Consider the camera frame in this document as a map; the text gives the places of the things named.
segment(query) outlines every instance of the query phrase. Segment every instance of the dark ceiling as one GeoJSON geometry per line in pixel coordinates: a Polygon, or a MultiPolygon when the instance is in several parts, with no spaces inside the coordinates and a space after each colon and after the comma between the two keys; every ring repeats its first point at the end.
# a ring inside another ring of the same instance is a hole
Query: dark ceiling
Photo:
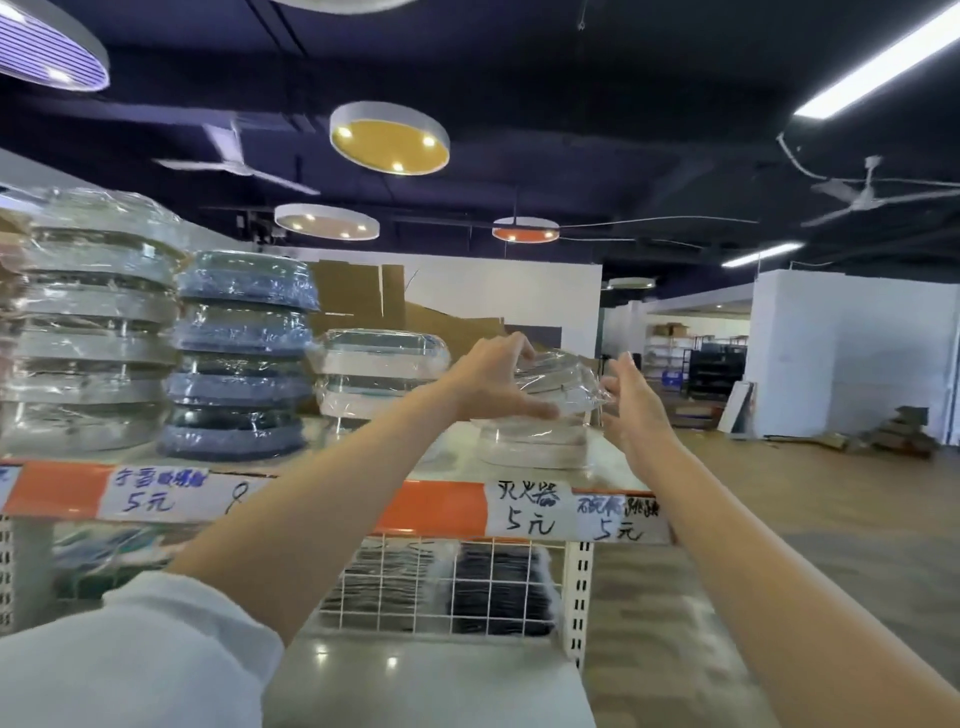
{"type": "MultiPolygon", "coordinates": [[[[238,234],[236,210],[267,220],[273,206],[316,199],[376,216],[383,234],[369,249],[597,262],[607,276],[723,284],[719,261],[790,238],[807,242],[794,259],[829,263],[821,269],[960,281],[960,197],[804,229],[842,204],[812,192],[776,142],[785,131],[803,164],[830,176],[859,178],[864,157],[883,155],[883,177],[960,182],[960,48],[828,122],[791,122],[945,0],[417,0],[353,16],[269,0],[55,1],[107,46],[112,85],[82,95],[0,79],[0,146],[228,234],[238,234]],[[327,118],[363,99],[439,120],[449,165],[402,178],[341,158],[327,118]],[[150,161],[216,160],[201,125],[231,119],[251,166],[323,196],[150,161]],[[574,239],[505,250],[489,225],[514,210],[561,225],[670,215],[759,224],[569,228],[563,238],[574,239]]],[[[885,182],[877,193],[922,189],[885,182]]]]}

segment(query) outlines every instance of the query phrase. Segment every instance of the wooden floor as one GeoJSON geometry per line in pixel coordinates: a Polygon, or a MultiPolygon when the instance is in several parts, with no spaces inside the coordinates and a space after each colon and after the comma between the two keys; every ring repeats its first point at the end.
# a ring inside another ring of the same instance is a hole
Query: wooden floor
{"type": "MultiPolygon", "coordinates": [[[[801,554],[960,687],[960,455],[932,461],[682,431],[801,554]]],[[[778,725],[679,548],[605,546],[585,682],[599,728],[778,725]]]]}

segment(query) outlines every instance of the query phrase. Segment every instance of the price tag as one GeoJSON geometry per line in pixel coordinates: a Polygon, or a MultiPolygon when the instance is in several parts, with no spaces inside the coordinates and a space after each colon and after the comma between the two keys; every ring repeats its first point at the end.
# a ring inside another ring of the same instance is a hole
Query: price tag
{"type": "Polygon", "coordinates": [[[577,494],[577,540],[615,541],[623,522],[626,496],[577,494]]]}
{"type": "Polygon", "coordinates": [[[0,465],[0,512],[7,505],[7,498],[16,485],[16,479],[20,477],[22,465],[0,465]]]}
{"type": "Polygon", "coordinates": [[[625,496],[616,540],[623,544],[670,543],[670,526],[660,512],[656,498],[625,496]]]}
{"type": "Polygon", "coordinates": [[[574,497],[557,480],[491,480],[484,483],[487,536],[567,541],[575,538],[574,497]]]}
{"type": "Polygon", "coordinates": [[[207,468],[120,466],[110,474],[97,517],[108,521],[213,521],[270,480],[210,473],[207,468]]]}

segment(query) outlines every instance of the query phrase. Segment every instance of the fan blade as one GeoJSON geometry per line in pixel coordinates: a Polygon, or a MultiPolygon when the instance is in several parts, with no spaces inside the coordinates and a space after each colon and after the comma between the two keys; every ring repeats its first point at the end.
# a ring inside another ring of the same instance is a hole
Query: fan blade
{"type": "Polygon", "coordinates": [[[825,195],[835,197],[842,203],[848,205],[860,196],[858,190],[853,189],[846,182],[839,180],[827,180],[826,182],[817,182],[810,187],[815,192],[823,192],[825,195]]]}
{"type": "Polygon", "coordinates": [[[914,192],[912,195],[884,197],[880,201],[885,205],[896,205],[897,203],[918,203],[922,200],[936,200],[941,197],[956,197],[957,195],[960,195],[960,189],[944,189],[934,192],[914,192]]]}
{"type": "Polygon", "coordinates": [[[243,147],[240,146],[240,133],[236,128],[222,129],[221,127],[211,127],[204,124],[204,131],[217,148],[223,161],[231,161],[234,164],[243,164],[243,147]]]}
{"type": "Polygon", "coordinates": [[[818,225],[823,225],[828,223],[830,220],[836,220],[838,217],[843,217],[844,215],[849,215],[853,210],[849,207],[844,209],[838,209],[836,212],[828,212],[822,217],[815,217],[812,220],[807,220],[805,223],[800,223],[801,228],[816,228],[818,225]]]}
{"type": "Polygon", "coordinates": [[[284,187],[289,187],[290,189],[296,189],[298,192],[302,192],[305,195],[319,195],[320,191],[314,189],[313,187],[308,187],[305,184],[300,184],[299,182],[290,182],[289,180],[284,180],[282,177],[275,177],[274,175],[268,175],[266,172],[260,172],[257,169],[252,169],[254,177],[259,178],[260,180],[265,180],[267,182],[273,182],[274,184],[280,184],[284,187]]]}
{"type": "Polygon", "coordinates": [[[154,159],[157,164],[162,164],[168,169],[184,170],[215,170],[227,169],[224,164],[216,161],[187,161],[185,159],[154,159]]]}

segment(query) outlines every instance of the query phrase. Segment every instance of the white ceiling fan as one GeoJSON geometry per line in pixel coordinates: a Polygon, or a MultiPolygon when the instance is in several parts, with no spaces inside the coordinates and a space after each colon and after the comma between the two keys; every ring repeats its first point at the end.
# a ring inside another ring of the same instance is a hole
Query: white ceiling fan
{"type": "Polygon", "coordinates": [[[302,192],[307,195],[320,194],[320,192],[313,187],[308,187],[305,184],[300,184],[299,182],[284,180],[282,177],[268,175],[266,172],[261,172],[258,169],[248,167],[247,163],[243,160],[243,147],[240,144],[240,131],[236,128],[235,124],[230,124],[229,129],[211,127],[207,124],[204,124],[204,131],[206,132],[206,135],[210,137],[210,141],[213,142],[213,146],[217,148],[217,151],[220,153],[220,158],[223,161],[188,161],[186,159],[154,159],[154,161],[157,164],[162,164],[164,167],[168,167],[169,169],[178,169],[187,172],[230,172],[230,174],[239,175],[240,177],[256,177],[260,180],[266,180],[267,182],[280,184],[284,187],[289,187],[290,189],[296,189],[298,192],[302,192]]]}
{"type": "Polygon", "coordinates": [[[867,157],[867,180],[864,182],[863,189],[855,189],[846,182],[840,180],[827,180],[826,182],[817,182],[811,189],[816,192],[823,192],[830,197],[835,197],[840,202],[847,203],[849,206],[838,209],[835,212],[828,212],[826,215],[807,220],[801,223],[803,228],[815,228],[818,225],[824,225],[830,220],[836,220],[838,217],[849,215],[851,212],[863,212],[868,209],[877,209],[887,205],[899,205],[900,203],[916,203],[923,200],[936,200],[942,197],[956,197],[960,195],[960,188],[932,190],[930,192],[915,192],[910,195],[897,195],[896,197],[877,197],[874,193],[874,170],[883,161],[883,157],[867,157]]]}

